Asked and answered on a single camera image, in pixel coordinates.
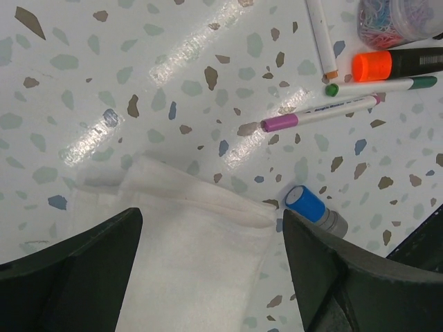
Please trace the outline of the clear jar of paperclips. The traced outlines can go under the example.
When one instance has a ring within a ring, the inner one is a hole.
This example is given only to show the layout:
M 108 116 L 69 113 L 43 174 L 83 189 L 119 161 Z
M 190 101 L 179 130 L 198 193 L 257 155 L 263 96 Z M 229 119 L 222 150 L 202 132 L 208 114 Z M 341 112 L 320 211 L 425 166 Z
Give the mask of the clear jar of paperclips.
M 377 50 L 432 39 L 442 34 L 442 0 L 361 1 L 358 34 Z

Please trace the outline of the peach capped white marker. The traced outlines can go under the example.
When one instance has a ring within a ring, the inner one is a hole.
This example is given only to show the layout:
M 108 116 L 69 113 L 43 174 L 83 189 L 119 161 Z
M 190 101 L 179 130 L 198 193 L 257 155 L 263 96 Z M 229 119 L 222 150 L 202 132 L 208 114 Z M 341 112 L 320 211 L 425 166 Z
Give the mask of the peach capped white marker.
M 334 49 L 329 36 L 329 28 L 321 0 L 306 0 L 311 27 L 316 40 L 323 74 L 327 79 L 338 77 L 338 67 Z

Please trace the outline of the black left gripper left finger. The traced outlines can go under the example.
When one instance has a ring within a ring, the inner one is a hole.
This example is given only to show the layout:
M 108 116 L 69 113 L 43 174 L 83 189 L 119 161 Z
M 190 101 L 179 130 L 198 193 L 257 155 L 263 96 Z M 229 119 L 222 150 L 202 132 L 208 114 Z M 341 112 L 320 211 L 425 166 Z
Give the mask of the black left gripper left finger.
M 129 208 L 1 265 L 2 331 L 115 331 L 141 236 Z

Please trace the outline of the pink capped white marker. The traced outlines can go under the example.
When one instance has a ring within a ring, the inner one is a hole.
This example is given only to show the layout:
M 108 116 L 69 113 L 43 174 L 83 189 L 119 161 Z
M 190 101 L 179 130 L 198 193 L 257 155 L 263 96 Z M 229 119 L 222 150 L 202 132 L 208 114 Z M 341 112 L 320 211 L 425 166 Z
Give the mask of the pink capped white marker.
M 316 109 L 303 112 L 288 113 L 262 121 L 261 127 L 267 133 L 283 129 L 306 125 L 337 116 L 355 113 L 361 110 L 371 109 L 380 103 L 376 95 L 367 95 L 354 100 L 325 105 Z

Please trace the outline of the orange capped black highlighter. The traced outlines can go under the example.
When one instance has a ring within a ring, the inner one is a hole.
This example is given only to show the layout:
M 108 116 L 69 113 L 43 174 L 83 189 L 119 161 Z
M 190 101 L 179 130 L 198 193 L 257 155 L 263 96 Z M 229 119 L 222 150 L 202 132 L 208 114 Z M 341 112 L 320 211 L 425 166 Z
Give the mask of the orange capped black highlighter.
M 352 59 L 356 82 L 393 80 L 442 71 L 442 47 L 359 53 Z

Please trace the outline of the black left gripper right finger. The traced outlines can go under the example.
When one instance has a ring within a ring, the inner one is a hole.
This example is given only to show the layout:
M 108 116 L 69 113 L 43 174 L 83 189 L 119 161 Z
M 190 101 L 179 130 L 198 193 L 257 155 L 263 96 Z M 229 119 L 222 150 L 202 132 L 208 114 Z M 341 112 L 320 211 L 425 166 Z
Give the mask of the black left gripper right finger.
M 305 331 L 442 330 L 442 274 L 375 255 L 290 210 L 282 230 Z

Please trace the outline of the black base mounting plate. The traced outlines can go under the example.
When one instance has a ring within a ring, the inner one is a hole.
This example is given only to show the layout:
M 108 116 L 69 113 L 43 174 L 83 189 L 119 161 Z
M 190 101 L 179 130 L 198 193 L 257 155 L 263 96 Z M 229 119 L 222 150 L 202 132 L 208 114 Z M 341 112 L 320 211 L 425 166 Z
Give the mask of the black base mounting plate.
M 387 259 L 442 274 L 442 205 L 402 241 Z

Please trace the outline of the white folded towel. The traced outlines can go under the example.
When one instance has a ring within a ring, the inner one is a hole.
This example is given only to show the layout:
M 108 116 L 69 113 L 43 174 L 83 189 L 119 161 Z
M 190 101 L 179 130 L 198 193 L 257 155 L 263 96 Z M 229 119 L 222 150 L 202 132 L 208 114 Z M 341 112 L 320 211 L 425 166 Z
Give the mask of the white folded towel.
M 140 157 L 71 200 L 79 233 L 138 208 L 143 228 L 118 331 L 239 331 L 271 243 L 275 209 Z

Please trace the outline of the blue grey stamp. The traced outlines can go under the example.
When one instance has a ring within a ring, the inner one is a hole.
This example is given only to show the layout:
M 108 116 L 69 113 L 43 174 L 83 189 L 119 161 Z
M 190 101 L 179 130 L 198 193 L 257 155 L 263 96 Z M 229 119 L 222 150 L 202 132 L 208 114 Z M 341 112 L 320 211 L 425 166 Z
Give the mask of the blue grey stamp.
M 347 221 L 337 211 L 329 209 L 304 185 L 293 187 L 285 196 L 284 203 L 290 210 L 297 212 L 324 231 L 340 238 L 347 234 Z

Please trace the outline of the green capped white marker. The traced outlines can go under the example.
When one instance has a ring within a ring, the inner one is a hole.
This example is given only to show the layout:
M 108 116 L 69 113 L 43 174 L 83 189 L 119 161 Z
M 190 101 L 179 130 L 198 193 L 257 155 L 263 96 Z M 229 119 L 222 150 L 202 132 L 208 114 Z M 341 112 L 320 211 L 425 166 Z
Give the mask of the green capped white marker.
M 329 97 L 360 96 L 377 93 L 427 89 L 437 84 L 435 76 L 408 77 L 396 80 L 382 80 L 364 83 L 329 84 L 325 95 Z

